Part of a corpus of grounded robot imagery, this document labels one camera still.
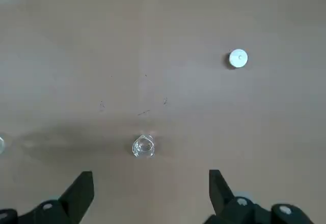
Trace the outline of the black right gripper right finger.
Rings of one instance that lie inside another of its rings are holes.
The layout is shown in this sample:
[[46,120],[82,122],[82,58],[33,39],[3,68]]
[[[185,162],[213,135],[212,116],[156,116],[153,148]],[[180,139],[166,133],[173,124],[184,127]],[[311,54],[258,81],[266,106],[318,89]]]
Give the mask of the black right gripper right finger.
[[281,203],[266,210],[246,197],[235,196],[219,170],[209,171],[209,197],[215,214],[206,223],[312,223],[307,214],[297,206]]

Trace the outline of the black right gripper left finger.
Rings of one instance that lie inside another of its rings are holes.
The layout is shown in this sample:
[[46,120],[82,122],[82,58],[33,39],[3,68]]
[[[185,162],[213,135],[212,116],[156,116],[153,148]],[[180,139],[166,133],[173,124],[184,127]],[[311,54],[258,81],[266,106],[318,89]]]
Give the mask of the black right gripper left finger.
[[2,209],[1,223],[80,223],[93,199],[93,173],[83,171],[56,200],[45,201],[23,215]]

